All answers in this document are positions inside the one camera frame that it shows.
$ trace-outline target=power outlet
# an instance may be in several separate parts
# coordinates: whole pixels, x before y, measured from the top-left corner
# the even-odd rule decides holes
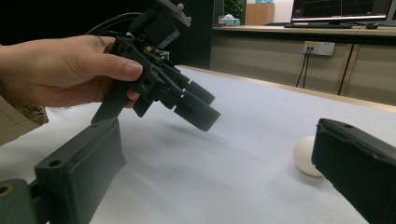
[[[319,42],[305,41],[303,53],[318,54],[318,46],[319,46]]]
[[[319,42],[318,55],[332,56],[332,52],[334,51],[334,46],[335,43]]]

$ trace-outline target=round white object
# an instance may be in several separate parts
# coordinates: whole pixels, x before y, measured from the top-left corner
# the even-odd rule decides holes
[[[308,175],[322,176],[323,174],[312,164],[315,136],[302,138],[294,147],[293,156],[297,167]]]

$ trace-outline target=green plant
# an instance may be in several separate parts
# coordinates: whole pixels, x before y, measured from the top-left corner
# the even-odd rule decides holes
[[[234,18],[240,19],[242,15],[241,0],[224,0],[224,14],[231,14]]]

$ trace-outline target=white table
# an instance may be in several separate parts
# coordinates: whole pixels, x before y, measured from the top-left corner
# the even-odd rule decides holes
[[[205,133],[161,103],[143,118],[124,109],[127,164],[92,223],[367,223],[326,178],[302,173],[292,152],[320,118],[396,146],[394,107],[179,68],[216,96],[221,116]],[[33,167],[86,128],[98,106],[49,108],[49,124],[0,147],[0,179],[34,180]]]

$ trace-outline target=sleeve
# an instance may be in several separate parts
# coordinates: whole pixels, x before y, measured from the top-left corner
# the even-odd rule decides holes
[[[46,110],[40,105],[16,109],[0,96],[0,146],[48,123]]]

